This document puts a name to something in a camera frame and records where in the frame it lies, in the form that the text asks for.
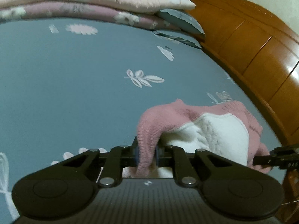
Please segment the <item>pink and white knit sweater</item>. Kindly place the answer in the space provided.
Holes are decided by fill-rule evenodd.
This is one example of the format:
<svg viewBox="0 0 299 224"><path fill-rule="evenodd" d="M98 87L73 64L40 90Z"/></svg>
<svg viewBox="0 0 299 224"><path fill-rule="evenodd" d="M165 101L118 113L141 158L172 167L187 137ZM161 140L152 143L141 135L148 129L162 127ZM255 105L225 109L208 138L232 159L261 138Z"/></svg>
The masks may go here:
<svg viewBox="0 0 299 224"><path fill-rule="evenodd" d="M171 178L168 167L158 168L154 160L158 142L177 146L187 153L204 149L261 173L270 166L253 165L255 156L270 153L261 142L262 126L239 101L214 106L191 106L181 99L147 109L137 126L139 160L126 167L125 178Z"/></svg>

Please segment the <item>blue floral bed sheet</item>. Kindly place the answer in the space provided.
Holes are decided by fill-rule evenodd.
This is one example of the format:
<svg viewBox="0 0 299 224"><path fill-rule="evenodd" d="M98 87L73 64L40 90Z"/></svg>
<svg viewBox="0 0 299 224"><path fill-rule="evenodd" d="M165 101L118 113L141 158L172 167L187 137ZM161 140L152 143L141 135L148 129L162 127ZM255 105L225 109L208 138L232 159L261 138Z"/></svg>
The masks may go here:
<svg viewBox="0 0 299 224"><path fill-rule="evenodd" d="M22 177L82 149L131 144L146 109L242 102L280 145L247 95L201 49L136 27L57 18L1 24L1 223Z"/></svg>

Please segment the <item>wooden headboard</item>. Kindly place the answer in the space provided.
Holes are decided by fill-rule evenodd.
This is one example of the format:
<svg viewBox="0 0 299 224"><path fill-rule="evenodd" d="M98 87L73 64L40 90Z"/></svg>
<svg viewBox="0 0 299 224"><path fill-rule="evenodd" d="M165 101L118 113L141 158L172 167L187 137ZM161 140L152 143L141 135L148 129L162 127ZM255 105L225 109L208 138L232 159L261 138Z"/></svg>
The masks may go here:
<svg viewBox="0 0 299 224"><path fill-rule="evenodd" d="M205 53L226 69L280 142L298 143L298 35L247 0L191 0Z"/></svg>

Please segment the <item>blue lower pillow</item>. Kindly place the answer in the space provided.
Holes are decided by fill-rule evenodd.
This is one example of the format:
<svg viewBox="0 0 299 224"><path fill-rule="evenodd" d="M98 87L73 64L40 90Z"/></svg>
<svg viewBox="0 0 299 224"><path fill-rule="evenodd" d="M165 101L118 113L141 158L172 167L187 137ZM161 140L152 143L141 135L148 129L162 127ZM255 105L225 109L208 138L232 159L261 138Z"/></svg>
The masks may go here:
<svg viewBox="0 0 299 224"><path fill-rule="evenodd" d="M200 43L194 37L181 31L160 29L154 30L153 34L158 38L166 39L176 44L183 43L193 48L202 49Z"/></svg>

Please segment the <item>blue pillow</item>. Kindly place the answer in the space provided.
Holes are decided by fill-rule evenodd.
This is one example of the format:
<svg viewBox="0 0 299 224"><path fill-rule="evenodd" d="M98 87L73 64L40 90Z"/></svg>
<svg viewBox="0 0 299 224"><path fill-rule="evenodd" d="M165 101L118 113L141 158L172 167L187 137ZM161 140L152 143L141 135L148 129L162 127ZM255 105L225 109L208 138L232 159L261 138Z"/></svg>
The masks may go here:
<svg viewBox="0 0 299 224"><path fill-rule="evenodd" d="M154 30L153 34L158 38L166 39L176 44L183 43L193 48L202 49L200 43L194 37L181 31L160 29Z"/></svg>
<svg viewBox="0 0 299 224"><path fill-rule="evenodd" d="M181 30L202 36L205 38L205 32L199 22L190 14L181 10L162 9L156 12L156 15L165 21L179 27Z"/></svg>

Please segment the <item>blue upper pillow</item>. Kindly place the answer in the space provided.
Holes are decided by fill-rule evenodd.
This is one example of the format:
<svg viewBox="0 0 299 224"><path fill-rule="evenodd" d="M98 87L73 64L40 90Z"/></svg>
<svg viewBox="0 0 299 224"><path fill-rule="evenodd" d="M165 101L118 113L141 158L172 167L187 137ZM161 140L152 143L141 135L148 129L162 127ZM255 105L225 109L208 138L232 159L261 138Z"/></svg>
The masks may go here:
<svg viewBox="0 0 299 224"><path fill-rule="evenodd" d="M156 12L156 15L165 21L179 27L181 30L202 36L205 38L205 32L199 22L190 14L181 10L162 9Z"/></svg>

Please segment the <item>mauve floral folded quilt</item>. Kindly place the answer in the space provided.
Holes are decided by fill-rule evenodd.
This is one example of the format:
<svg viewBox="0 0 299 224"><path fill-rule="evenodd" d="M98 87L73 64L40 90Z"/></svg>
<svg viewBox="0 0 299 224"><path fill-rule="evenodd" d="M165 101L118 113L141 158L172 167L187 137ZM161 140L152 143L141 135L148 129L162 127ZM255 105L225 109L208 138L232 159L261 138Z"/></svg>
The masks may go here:
<svg viewBox="0 0 299 224"><path fill-rule="evenodd" d="M179 27L155 15L138 14L90 4L47 1L1 9L1 22L58 17L118 23L147 30L180 31Z"/></svg>

